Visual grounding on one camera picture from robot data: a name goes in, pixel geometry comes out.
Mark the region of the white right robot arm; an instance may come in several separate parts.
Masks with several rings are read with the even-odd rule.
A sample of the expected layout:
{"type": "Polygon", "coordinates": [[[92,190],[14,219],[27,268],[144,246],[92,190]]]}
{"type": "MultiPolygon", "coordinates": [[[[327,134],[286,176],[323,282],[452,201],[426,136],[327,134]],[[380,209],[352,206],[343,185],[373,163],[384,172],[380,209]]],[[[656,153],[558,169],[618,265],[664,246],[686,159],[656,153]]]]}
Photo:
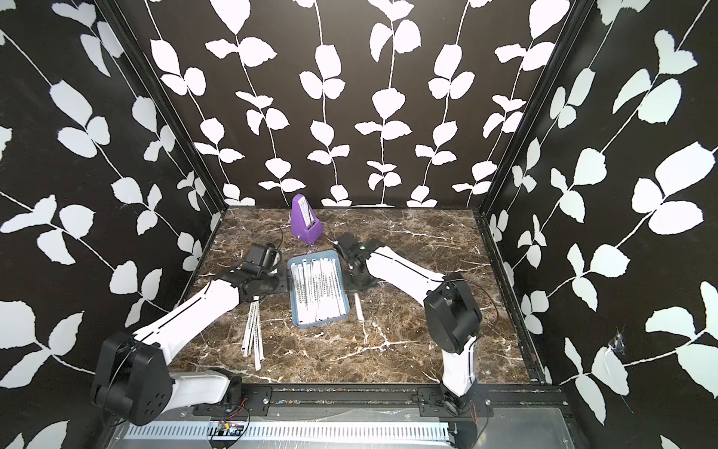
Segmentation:
{"type": "Polygon", "coordinates": [[[424,308],[429,336],[441,348],[441,387],[449,400],[469,399],[476,385],[474,349],[482,312],[467,280],[458,272],[440,274],[400,256],[377,239],[361,242],[351,233],[333,242],[347,265],[343,276],[361,291],[387,282],[424,308]]]}

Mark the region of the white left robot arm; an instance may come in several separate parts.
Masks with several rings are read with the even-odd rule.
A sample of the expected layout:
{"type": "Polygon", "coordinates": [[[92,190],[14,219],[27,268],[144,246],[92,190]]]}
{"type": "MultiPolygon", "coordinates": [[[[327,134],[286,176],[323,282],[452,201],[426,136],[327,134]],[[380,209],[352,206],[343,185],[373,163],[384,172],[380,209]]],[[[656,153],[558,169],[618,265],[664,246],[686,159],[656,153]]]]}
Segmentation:
{"type": "Polygon", "coordinates": [[[133,334],[116,332],[102,344],[91,403],[105,413],[144,426],[161,413],[209,405],[226,415],[239,410],[242,379],[228,369],[171,372],[176,355],[219,317],[243,302],[286,288],[280,251],[272,244],[250,246],[245,258],[157,321],[133,334]]]}

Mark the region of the blue plastic storage box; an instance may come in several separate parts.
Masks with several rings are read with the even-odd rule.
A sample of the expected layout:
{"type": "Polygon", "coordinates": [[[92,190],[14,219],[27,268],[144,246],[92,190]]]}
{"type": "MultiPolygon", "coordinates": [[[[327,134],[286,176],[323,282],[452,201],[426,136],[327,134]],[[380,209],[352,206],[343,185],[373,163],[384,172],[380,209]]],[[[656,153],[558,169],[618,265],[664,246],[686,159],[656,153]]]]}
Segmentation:
{"type": "Polygon", "coordinates": [[[349,315],[336,251],[296,256],[287,262],[293,324],[299,329],[334,323],[349,315]]]}

